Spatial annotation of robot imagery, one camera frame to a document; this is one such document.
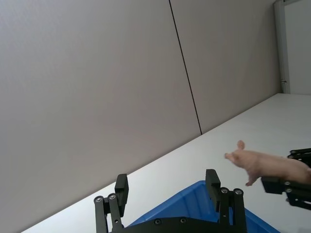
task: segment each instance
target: pig leg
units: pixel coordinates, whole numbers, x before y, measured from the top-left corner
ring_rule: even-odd
[[[246,186],[252,186],[253,183],[258,179],[258,176],[248,175],[248,182],[245,184]]]

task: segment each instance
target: white table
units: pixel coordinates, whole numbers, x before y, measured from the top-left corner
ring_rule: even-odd
[[[129,174],[123,224],[129,225],[178,191],[203,180],[205,170],[213,168],[222,186],[242,188],[246,208],[282,233],[311,232],[311,211],[290,206],[285,194],[266,194],[260,181],[245,187],[246,172],[224,159],[224,153],[233,151],[239,139],[247,149],[282,156],[291,149],[311,147],[311,96],[277,94]],[[24,233],[95,233],[93,199],[113,192],[114,183]]]

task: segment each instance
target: pink toy pig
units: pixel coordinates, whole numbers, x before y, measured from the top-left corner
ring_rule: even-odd
[[[245,143],[241,140],[238,141],[237,145],[238,149],[232,153],[226,153],[225,158],[247,171],[248,182],[246,186],[251,186],[262,176],[311,184],[311,168],[305,163],[295,159],[244,150]]]

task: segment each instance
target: blue bin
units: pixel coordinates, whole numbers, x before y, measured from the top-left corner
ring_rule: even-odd
[[[245,209],[248,233],[280,233],[261,218]],[[199,181],[180,191],[167,201],[141,216],[131,226],[162,217],[191,217],[217,222],[219,213],[215,212],[206,189],[205,181]]]

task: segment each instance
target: pig ear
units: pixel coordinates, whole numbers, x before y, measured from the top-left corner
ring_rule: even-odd
[[[245,149],[245,143],[242,140],[238,141],[237,146],[239,150]]]
[[[233,156],[233,153],[226,153],[225,154],[225,158],[230,160],[231,162],[234,163],[235,159],[234,159],[234,156]]]

